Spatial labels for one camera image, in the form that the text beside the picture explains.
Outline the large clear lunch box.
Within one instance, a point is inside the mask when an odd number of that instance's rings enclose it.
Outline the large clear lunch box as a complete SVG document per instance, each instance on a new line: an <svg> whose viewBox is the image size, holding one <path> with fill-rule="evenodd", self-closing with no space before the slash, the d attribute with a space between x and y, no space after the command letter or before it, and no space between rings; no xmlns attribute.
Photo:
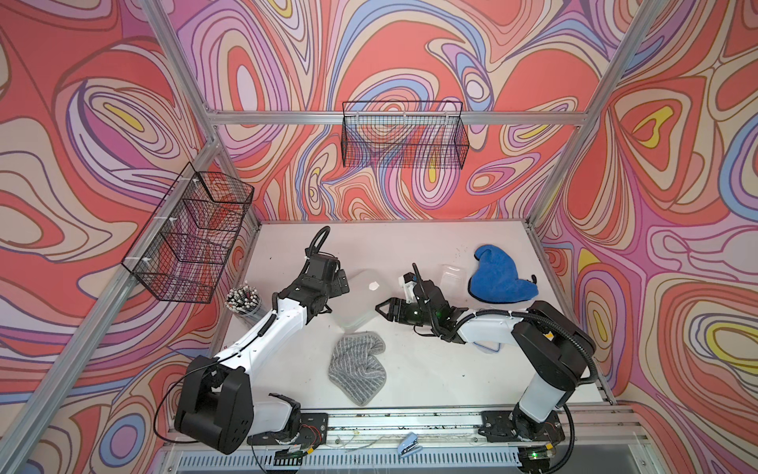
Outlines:
<svg viewBox="0 0 758 474"><path fill-rule="evenodd" d="M393 286L375 270L347 279L349 292L331 298L331 316L345 333L355 333L379 313L375 307L393 295Z"/></svg>

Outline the small clear box base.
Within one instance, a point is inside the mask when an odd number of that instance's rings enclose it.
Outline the small clear box base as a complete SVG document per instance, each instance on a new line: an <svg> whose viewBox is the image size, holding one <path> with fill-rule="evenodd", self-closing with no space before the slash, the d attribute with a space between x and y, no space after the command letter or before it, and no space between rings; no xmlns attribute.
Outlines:
<svg viewBox="0 0 758 474"><path fill-rule="evenodd" d="M440 266L439 287L447 296L458 297L464 294L467 288L468 272L453 265Z"/></svg>

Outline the blue microfiber cloth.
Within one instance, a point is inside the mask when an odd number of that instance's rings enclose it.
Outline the blue microfiber cloth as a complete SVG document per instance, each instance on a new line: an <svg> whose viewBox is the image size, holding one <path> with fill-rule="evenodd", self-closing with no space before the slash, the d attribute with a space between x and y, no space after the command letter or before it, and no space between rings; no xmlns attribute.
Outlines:
<svg viewBox="0 0 758 474"><path fill-rule="evenodd" d="M474 253L479 266L468 282L469 294L485 303L512 304L539 295L536 280L519 278L509 254L495 245L483 245Z"/></svg>

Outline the small blue-rimmed lunch box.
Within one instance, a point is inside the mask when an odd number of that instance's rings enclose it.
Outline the small blue-rimmed lunch box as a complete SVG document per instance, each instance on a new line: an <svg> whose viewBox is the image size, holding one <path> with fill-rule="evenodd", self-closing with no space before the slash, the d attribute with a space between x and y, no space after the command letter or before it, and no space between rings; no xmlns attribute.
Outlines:
<svg viewBox="0 0 758 474"><path fill-rule="evenodd" d="M503 344L497 342L475 342L474 347L485 354L494 355L501 351Z"/></svg>

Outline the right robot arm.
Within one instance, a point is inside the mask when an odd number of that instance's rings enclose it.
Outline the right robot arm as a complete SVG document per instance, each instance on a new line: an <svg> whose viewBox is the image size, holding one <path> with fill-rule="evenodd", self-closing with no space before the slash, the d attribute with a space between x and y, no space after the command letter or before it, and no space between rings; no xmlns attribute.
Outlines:
<svg viewBox="0 0 758 474"><path fill-rule="evenodd" d="M375 306L391 323L430 328L430 337L450 344L492 342L521 349L536 375L516 404L517 421L544 424L582 385L596 383L594 341L555 306L537 300L520 311L469 309L449 303L432 280L413 276L406 296Z"/></svg>

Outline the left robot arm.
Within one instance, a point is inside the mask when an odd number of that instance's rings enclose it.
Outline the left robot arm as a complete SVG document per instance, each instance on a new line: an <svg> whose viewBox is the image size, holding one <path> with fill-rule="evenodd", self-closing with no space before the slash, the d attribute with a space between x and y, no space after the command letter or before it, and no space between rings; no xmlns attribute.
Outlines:
<svg viewBox="0 0 758 474"><path fill-rule="evenodd" d="M268 393L254 397L253 382L280 347L349 292L339 259L316 253L296 279L272 296L272 310L240 340L214 357L196 357L181 380L174 428L223 454L258 435L298 437L300 404Z"/></svg>

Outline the grey striped cloth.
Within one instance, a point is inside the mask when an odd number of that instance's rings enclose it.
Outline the grey striped cloth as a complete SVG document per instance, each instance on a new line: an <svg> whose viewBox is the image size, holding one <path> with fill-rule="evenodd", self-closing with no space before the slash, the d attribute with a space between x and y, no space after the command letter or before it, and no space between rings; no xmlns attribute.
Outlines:
<svg viewBox="0 0 758 474"><path fill-rule="evenodd" d="M378 356L386 350L375 332L347 334L337 341L328 367L331 383L356 406L364 407L382 390L387 372Z"/></svg>

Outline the cup of pens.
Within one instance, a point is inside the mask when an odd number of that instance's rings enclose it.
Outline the cup of pens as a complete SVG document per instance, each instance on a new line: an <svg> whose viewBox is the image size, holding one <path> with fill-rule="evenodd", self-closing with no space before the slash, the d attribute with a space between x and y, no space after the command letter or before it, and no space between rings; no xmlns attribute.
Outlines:
<svg viewBox="0 0 758 474"><path fill-rule="evenodd" d="M250 325L256 324L266 314L258 290L248 284L232 288L227 293L225 304L232 313Z"/></svg>

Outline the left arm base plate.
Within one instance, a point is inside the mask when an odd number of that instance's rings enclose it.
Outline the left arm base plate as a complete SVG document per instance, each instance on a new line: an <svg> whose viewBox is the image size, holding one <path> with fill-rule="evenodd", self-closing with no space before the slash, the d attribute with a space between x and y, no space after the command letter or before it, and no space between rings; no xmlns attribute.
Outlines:
<svg viewBox="0 0 758 474"><path fill-rule="evenodd" d="M265 432L248 437L249 446L274 446L278 448L317 448L327 438L329 415L326 412L306 412L293 415L279 432Z"/></svg>

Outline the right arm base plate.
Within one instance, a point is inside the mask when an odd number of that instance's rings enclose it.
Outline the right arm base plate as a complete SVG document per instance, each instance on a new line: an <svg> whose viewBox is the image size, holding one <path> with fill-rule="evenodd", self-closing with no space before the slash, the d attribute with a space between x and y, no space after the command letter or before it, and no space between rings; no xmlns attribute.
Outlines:
<svg viewBox="0 0 758 474"><path fill-rule="evenodd" d="M560 444L566 433L558 413L552 411L545 422L537 423L520 411L484 411L478 434L488 442Z"/></svg>

